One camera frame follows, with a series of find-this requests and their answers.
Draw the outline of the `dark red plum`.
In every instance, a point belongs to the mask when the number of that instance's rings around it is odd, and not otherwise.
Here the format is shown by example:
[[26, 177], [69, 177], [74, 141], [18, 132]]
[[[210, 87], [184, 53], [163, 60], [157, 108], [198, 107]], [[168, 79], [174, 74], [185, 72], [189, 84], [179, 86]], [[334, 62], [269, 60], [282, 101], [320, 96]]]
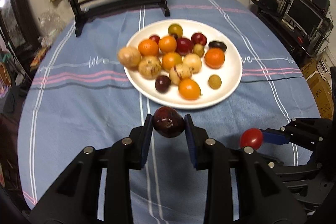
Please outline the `dark red plum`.
[[171, 79], [168, 76], [160, 75], [155, 79], [155, 89], [159, 93], [166, 93], [171, 85]]
[[153, 127], [166, 138], [175, 138], [185, 130], [185, 120], [173, 108], [162, 106], [153, 115]]

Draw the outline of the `small yellow fruit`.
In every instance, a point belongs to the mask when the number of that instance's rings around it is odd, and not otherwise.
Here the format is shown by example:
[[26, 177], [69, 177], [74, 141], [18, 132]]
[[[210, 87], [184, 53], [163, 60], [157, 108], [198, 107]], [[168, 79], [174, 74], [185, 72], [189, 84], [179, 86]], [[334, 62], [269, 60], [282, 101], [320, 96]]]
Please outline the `small yellow fruit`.
[[218, 75], [211, 75], [208, 80], [209, 87], [217, 90], [222, 85], [222, 80]]
[[205, 54], [205, 48], [202, 44], [198, 43], [195, 44], [193, 47], [193, 53], [199, 56], [200, 58], [204, 56]]

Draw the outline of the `brown yellow fruit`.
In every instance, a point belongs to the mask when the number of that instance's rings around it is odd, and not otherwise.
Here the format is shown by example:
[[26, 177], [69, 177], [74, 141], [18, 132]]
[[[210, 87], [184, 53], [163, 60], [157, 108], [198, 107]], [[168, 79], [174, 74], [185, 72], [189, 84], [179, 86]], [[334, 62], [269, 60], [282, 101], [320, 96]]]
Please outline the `brown yellow fruit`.
[[193, 74], [199, 73], [202, 69], [201, 58], [195, 53], [189, 53], [188, 55], [185, 55], [183, 58], [183, 63], [192, 70]]

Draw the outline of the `yellow orange fruit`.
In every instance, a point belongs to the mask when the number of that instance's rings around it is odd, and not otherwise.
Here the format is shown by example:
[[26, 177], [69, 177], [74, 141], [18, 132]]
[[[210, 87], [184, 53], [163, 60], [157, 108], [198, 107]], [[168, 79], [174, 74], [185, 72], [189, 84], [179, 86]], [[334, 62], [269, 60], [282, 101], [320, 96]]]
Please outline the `yellow orange fruit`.
[[182, 57], [176, 52], [169, 52], [163, 55], [161, 63], [163, 69], [169, 72], [174, 65], [182, 63]]

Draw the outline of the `small orange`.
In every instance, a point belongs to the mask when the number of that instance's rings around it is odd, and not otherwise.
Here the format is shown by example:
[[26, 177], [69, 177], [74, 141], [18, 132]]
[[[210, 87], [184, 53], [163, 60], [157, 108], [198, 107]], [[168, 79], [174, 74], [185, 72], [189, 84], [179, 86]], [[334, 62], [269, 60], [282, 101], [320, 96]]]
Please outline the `small orange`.
[[220, 48], [210, 48], [205, 54], [205, 63], [212, 69], [219, 69], [225, 61], [225, 54]]

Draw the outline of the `pale yellow spotted fruit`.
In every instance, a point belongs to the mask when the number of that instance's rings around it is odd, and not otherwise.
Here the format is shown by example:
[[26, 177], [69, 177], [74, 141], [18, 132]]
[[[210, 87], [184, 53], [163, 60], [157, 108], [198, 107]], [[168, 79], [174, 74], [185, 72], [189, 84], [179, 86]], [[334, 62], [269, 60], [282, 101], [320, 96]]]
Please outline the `pale yellow spotted fruit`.
[[124, 67], [134, 69], [139, 65], [142, 56], [135, 47], [123, 47], [118, 51], [117, 58]]

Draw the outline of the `large orange mandarin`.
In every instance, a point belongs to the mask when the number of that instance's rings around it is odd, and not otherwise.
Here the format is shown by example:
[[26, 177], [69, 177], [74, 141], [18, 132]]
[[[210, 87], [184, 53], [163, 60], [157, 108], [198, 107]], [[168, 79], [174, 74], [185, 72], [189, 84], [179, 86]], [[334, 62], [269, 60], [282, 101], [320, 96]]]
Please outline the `large orange mandarin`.
[[173, 36], [164, 36], [159, 40], [158, 46], [162, 53], [175, 52], [177, 41]]

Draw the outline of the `dark purple round fruit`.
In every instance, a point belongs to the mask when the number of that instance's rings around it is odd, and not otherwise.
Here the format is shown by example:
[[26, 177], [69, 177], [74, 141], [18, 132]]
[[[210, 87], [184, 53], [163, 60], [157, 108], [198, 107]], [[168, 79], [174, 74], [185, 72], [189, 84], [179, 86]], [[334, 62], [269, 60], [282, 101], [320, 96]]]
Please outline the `dark purple round fruit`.
[[227, 46], [224, 42], [220, 42], [220, 41], [212, 41], [209, 42], [208, 44], [209, 48], [218, 48], [220, 50], [222, 50], [223, 52], [225, 52], [227, 50]]

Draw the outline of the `small red tomato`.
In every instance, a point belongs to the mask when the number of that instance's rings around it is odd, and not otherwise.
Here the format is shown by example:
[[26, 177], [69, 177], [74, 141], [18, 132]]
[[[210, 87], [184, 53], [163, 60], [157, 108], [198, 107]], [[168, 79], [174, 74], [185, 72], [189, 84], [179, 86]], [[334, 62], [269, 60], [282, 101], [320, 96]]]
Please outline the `small red tomato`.
[[149, 37], [149, 39], [159, 44], [161, 38], [158, 35], [152, 35]]

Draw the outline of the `yellow green tomato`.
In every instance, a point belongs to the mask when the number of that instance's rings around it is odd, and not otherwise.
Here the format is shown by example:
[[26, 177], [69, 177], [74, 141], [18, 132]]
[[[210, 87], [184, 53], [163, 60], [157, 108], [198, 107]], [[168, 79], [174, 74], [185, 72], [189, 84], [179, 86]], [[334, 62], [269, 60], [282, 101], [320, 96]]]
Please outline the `yellow green tomato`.
[[179, 24], [171, 24], [168, 28], [168, 34], [179, 39], [183, 36], [183, 28]]

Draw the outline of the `blue striped tablecloth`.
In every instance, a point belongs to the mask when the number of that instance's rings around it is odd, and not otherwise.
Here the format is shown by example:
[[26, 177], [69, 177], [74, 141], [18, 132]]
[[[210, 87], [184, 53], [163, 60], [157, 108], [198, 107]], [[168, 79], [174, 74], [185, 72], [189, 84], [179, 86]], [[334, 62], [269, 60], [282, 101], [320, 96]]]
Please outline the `blue striped tablecloth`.
[[[243, 62], [242, 83], [225, 101], [191, 112], [196, 126], [225, 146], [239, 147], [249, 128], [280, 128], [319, 111], [295, 61], [274, 34], [235, 0], [167, 0], [171, 19], [196, 20], [225, 34]], [[117, 51], [135, 32], [164, 19], [141, 8], [84, 26], [70, 24], [41, 63], [18, 130], [18, 162], [33, 208], [86, 146], [110, 147], [140, 126], [158, 105], [127, 80]], [[130, 174], [135, 223], [202, 223], [207, 173], [190, 161], [186, 138], [153, 134], [145, 169]]]

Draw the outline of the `white bucket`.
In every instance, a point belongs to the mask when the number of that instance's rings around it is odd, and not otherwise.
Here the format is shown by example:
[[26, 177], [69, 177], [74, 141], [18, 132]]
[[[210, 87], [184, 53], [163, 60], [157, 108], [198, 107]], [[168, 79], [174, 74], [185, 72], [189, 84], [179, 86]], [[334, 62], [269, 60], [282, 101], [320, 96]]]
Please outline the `white bucket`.
[[322, 53], [317, 60], [317, 70], [328, 83], [331, 83], [331, 67], [335, 67], [335, 58], [327, 52]]

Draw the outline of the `computer monitor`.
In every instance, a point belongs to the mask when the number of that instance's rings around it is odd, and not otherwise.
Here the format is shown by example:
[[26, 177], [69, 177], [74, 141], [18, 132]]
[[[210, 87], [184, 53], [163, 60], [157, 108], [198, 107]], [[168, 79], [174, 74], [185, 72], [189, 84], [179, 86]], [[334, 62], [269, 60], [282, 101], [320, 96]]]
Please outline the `computer monitor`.
[[309, 36], [323, 23], [323, 17], [303, 0], [290, 0], [285, 16]]

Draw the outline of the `black hat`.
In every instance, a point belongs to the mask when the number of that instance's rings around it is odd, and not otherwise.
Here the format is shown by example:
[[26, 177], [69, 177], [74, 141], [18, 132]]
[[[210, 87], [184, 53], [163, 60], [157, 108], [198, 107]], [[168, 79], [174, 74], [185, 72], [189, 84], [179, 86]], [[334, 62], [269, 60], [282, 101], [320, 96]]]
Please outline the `black hat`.
[[256, 5], [259, 10], [277, 13], [278, 1], [276, 0], [252, 0], [252, 3]]

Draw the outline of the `black speaker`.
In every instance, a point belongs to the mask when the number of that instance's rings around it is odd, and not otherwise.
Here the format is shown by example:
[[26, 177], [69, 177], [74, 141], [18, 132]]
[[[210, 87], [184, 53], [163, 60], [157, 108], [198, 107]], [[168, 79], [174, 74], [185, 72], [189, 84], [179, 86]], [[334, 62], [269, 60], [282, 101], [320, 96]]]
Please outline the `black speaker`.
[[330, 0], [312, 0], [312, 2], [324, 13], [327, 14], [330, 7]]

